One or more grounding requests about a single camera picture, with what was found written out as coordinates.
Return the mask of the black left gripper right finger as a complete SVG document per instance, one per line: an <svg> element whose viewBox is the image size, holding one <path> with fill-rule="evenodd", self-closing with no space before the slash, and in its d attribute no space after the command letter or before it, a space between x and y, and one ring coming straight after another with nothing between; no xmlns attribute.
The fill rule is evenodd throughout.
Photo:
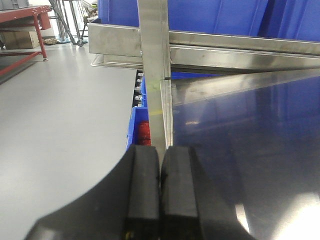
<svg viewBox="0 0 320 240"><path fill-rule="evenodd" d="M193 148L171 146L161 169L162 240L252 240Z"/></svg>

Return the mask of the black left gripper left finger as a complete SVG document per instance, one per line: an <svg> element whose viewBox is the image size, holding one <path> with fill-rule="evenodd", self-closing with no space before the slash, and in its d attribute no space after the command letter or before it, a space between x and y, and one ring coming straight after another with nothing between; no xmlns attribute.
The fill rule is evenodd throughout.
<svg viewBox="0 0 320 240"><path fill-rule="evenodd" d="M97 185L38 219L27 240L157 240L159 158L153 146L131 145Z"/></svg>

